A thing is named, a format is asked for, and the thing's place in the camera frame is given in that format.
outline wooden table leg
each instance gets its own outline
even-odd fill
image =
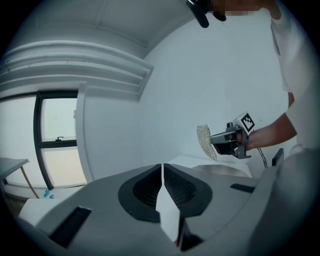
[[[28,183],[28,185],[29,185],[30,189],[32,190],[32,192],[34,193],[35,197],[36,197],[36,198],[39,198],[39,196],[37,195],[36,191],[35,191],[34,188],[32,187],[32,185],[31,185],[31,183],[30,183],[30,181],[29,181],[29,179],[28,179],[28,177],[27,177],[27,175],[26,175],[26,173],[25,173],[24,167],[21,166],[20,168],[21,168],[21,171],[22,171],[22,173],[23,173],[23,176],[24,176],[26,182]]]

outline person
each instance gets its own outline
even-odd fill
[[[313,92],[319,91],[317,89],[313,89],[313,92],[309,90],[305,93],[305,91],[318,77],[320,65],[319,56],[299,22],[282,3],[276,0],[210,0],[210,4],[215,11],[219,11],[222,15],[225,13],[226,16],[243,16],[263,8],[269,11],[273,45],[281,70],[282,88],[288,92],[288,109],[290,110],[294,102],[300,98],[299,105],[303,105],[303,107],[296,106],[294,111],[288,110],[283,113],[270,125],[253,131],[248,138],[247,150],[286,142],[297,135],[297,129],[307,137],[308,131],[303,124],[301,125],[297,109],[300,108],[300,116],[308,115],[302,113],[302,109],[308,110],[304,106],[308,102],[307,99],[314,94]],[[299,136],[298,134],[297,144],[290,150],[290,155],[304,150]],[[237,141],[242,142],[241,133],[237,135]]]

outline window pane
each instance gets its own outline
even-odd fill
[[[41,137],[43,142],[76,139],[76,98],[44,99],[41,109]]]
[[[43,162],[54,187],[72,187],[86,184],[78,147],[44,148]]]
[[[0,103],[0,156],[29,159],[23,167],[35,188],[46,188],[41,174],[34,141],[34,111],[36,97],[11,99]],[[10,174],[9,184],[29,187],[21,170]]]

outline black headset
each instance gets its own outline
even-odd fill
[[[210,0],[186,0],[186,5],[190,8],[193,15],[203,28],[209,27],[209,21],[206,14],[209,11]],[[226,21],[225,13],[222,11],[213,11],[213,16],[221,22]]]

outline white t-shirt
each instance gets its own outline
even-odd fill
[[[294,96],[294,103],[286,113],[297,132],[297,145],[291,149],[291,155],[301,152],[304,148],[309,148],[306,145],[306,140],[308,140],[306,136],[311,135],[308,134],[308,129],[320,122],[319,120],[314,122],[320,116],[320,113],[317,113],[320,112],[317,103],[320,101],[318,98],[320,96],[318,94],[320,61],[317,51],[300,23],[285,6],[281,3],[278,3],[278,6],[281,18],[278,20],[272,18],[271,31],[280,64],[282,88]]]

